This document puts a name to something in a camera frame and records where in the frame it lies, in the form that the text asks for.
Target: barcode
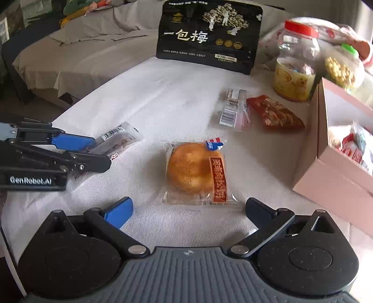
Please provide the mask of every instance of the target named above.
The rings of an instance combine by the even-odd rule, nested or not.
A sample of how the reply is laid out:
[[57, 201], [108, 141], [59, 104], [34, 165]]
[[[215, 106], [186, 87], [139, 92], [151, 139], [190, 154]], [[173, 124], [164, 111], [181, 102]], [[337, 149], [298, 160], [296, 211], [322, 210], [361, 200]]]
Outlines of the barcode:
[[114, 136], [116, 133], [118, 133], [120, 131], [124, 131], [124, 129], [122, 127], [117, 127], [117, 128], [112, 129], [111, 131], [107, 132], [106, 134], [104, 134], [101, 137], [102, 137], [102, 139], [104, 139], [104, 141], [106, 141], [107, 139], [111, 138], [112, 136]]
[[222, 112], [222, 116], [220, 117], [220, 124], [235, 127], [236, 124], [236, 112], [231, 110], [224, 109]]
[[225, 55], [215, 54], [215, 58], [237, 62], [237, 58], [229, 57], [229, 56], [225, 56]]

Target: pastry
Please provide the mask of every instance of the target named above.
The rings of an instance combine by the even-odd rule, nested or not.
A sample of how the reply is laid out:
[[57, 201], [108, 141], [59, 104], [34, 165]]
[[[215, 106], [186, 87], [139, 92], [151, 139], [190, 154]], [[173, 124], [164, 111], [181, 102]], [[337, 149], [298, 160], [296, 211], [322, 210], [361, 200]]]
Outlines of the pastry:
[[167, 180], [178, 189], [190, 194], [213, 191], [209, 157], [220, 157], [205, 143], [183, 143], [174, 148], [167, 166]]

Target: white mat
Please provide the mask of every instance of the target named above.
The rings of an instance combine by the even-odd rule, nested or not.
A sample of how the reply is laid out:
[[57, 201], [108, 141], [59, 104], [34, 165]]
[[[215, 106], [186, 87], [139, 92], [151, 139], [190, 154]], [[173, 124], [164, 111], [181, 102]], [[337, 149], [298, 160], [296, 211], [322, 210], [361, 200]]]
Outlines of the white mat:
[[[277, 96], [272, 90], [272, 77], [265, 71], [246, 76], [151, 58], [82, 99], [53, 125], [69, 133], [97, 137], [128, 121], [142, 132], [145, 140], [121, 154], [109, 171], [91, 177], [72, 193], [9, 193], [2, 224], [16, 259], [53, 209], [63, 209], [68, 215], [80, 214], [90, 207], [106, 207], [123, 196], [133, 199], [135, 211], [122, 230], [150, 249], [229, 247], [248, 235], [254, 226], [243, 212], [190, 211], [159, 202], [165, 175], [164, 141], [215, 137], [227, 140], [228, 182], [242, 202], [256, 197], [275, 209], [288, 207], [299, 215], [312, 214], [320, 207], [291, 191], [304, 132], [267, 133], [257, 119], [249, 131], [241, 134], [229, 128], [214, 128], [210, 123], [219, 94], [227, 87], [247, 89], [253, 96], [267, 94], [306, 122], [308, 105]], [[371, 303], [373, 240], [332, 216], [360, 260], [351, 294], [361, 303]]]

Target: snack package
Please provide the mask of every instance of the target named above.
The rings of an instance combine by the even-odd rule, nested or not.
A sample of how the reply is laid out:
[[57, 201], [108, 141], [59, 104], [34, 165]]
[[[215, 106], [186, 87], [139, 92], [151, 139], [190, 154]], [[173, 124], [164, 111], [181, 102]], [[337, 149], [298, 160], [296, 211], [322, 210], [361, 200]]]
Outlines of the snack package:
[[250, 124], [250, 109], [245, 90], [228, 89], [219, 115], [219, 124], [243, 132]]
[[228, 186], [223, 146], [219, 138], [169, 143], [163, 202], [242, 207]]
[[300, 118], [267, 95], [248, 98], [247, 104], [262, 117], [264, 126], [268, 129], [298, 130], [305, 128]]
[[124, 122], [106, 134], [98, 137], [93, 144], [81, 150], [83, 153], [107, 155], [114, 160], [121, 151], [141, 141], [143, 136], [128, 122]]
[[355, 160], [357, 163], [361, 164], [363, 154], [354, 141], [354, 134], [349, 134], [343, 139], [342, 153], [346, 154], [347, 156], [352, 158], [352, 160]]
[[[129, 146], [143, 139], [143, 135], [128, 122], [124, 122], [118, 127], [108, 131], [98, 137], [92, 144], [81, 150], [82, 153], [107, 155], [114, 161]], [[67, 182], [67, 189], [74, 191], [81, 186], [95, 173], [75, 172], [70, 175]]]
[[373, 174], [373, 135], [365, 128], [353, 122], [352, 128], [355, 133], [355, 142], [362, 152], [364, 167], [370, 175]]
[[334, 146], [336, 149], [342, 150], [343, 139], [351, 133], [351, 125], [329, 126], [328, 142], [329, 146]]
[[373, 174], [373, 136], [363, 127], [352, 125], [330, 126], [328, 141], [339, 151], [356, 161], [370, 175]]
[[166, 1], [159, 23], [156, 56], [249, 75], [262, 16], [263, 9], [249, 3]]

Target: black snack bag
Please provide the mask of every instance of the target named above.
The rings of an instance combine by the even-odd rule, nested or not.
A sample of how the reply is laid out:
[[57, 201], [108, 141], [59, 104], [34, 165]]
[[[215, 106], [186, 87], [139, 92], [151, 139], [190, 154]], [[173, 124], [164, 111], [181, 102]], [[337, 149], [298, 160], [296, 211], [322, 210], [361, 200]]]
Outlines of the black snack bag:
[[260, 6], [222, 0], [164, 3], [157, 58], [249, 75], [258, 47]]

